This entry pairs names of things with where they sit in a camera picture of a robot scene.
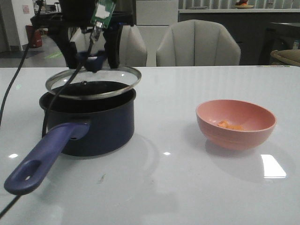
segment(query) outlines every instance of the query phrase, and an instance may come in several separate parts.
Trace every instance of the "white chair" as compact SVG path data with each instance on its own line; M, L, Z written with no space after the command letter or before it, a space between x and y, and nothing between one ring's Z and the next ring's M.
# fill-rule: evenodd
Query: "white chair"
M82 34L78 29L70 42L74 43L77 52L86 51L89 47L90 34ZM93 45L92 53L104 50L105 39L100 35L99 40ZM145 67L147 62L147 49L143 38L136 25L124 25L120 37L120 65L129 67Z
M216 22L187 20L170 25L156 52L158 67L235 66L240 47Z

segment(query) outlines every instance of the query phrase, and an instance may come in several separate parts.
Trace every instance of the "pot lid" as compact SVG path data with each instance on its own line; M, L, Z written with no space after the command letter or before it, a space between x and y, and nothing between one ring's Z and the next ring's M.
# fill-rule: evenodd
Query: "pot lid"
M75 69L68 69L50 77L46 81L47 90L55 95L74 72ZM129 91L141 77L141 72L131 67L104 67L96 73L82 68L60 97L76 100L109 98Z

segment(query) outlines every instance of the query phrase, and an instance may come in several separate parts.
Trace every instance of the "black cable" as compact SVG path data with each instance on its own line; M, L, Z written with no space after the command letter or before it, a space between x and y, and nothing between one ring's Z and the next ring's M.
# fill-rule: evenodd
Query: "black cable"
M0 212L0 219L10 210L11 207L19 200L21 195L17 195L14 199Z
M44 116L44 121L43 121L43 128L42 128L42 137L44 137L46 135L46 130L47 130L47 123L48 123L48 118L49 118L49 112L55 102L55 100L58 98L58 96L64 91L64 89L74 80L74 78L77 76L78 72L80 71L80 69L84 66L86 60L88 59L91 50L93 47L93 42L90 40L90 45L86 54L86 57L84 58L83 61L81 61L76 70L74 71L74 73L70 76L70 78L68 79L68 81L60 88L60 90L54 95L54 97L51 99L50 104L48 105L46 111L45 111L45 116Z
M41 13L41 8L42 8L42 5L39 5L39 8L38 8L38 12L37 12L37 18L39 17L40 13ZM13 76L13 78L11 79L7 89L6 89L6 92L4 94L4 97L3 97L3 100L2 100L2 104L1 104L1 108L0 108L0 126L1 126L1 122L2 122L2 116L3 116L3 111L4 111L4 106L5 106L5 103L6 103L6 99L8 97L8 93L11 89L11 87L13 86L13 83L15 82L17 76L19 75L19 72L23 66L23 63L25 61L25 58L26 58L26 55L27 55L27 52L29 50L29 47L30 47L30 44L33 40L33 37L34 37L34 33L35 33L35 29L33 28L32 31L31 31L31 36L30 36L30 39L29 39L29 42L25 48L25 51L24 51L24 54L22 56L22 59L21 59L21 62L17 68L17 71L15 72L15 75Z

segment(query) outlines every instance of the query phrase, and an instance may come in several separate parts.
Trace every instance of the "pink bowl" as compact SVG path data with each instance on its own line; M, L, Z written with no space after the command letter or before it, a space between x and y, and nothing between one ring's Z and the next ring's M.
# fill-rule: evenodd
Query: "pink bowl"
M272 133L276 117L269 110L238 100L212 100L197 106L197 122L213 143L232 150L245 150L262 144ZM218 126L226 120L243 130Z

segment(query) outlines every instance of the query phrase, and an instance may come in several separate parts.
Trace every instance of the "saucepan handle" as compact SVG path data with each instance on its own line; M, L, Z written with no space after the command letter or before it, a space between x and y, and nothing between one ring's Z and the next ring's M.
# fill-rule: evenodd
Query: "saucepan handle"
M84 137L87 123L63 123L53 127L10 174L4 188L14 195L26 195L43 181L69 139Z

